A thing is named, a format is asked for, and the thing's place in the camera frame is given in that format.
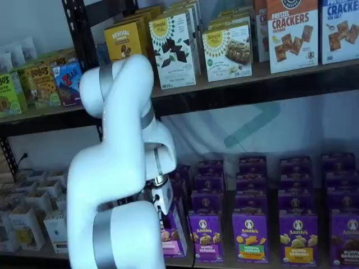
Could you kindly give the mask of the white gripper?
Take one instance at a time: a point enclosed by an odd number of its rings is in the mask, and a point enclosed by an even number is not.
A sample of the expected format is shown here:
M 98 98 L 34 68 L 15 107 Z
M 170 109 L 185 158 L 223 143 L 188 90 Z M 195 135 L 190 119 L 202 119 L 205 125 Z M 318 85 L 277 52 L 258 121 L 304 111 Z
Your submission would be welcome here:
M 161 186 L 154 187 L 151 190 L 151 194 L 153 197 L 153 205 L 158 211 L 160 228 L 163 229 L 163 216 L 168 215 L 173 201 L 173 190 L 171 181 L 168 180 Z

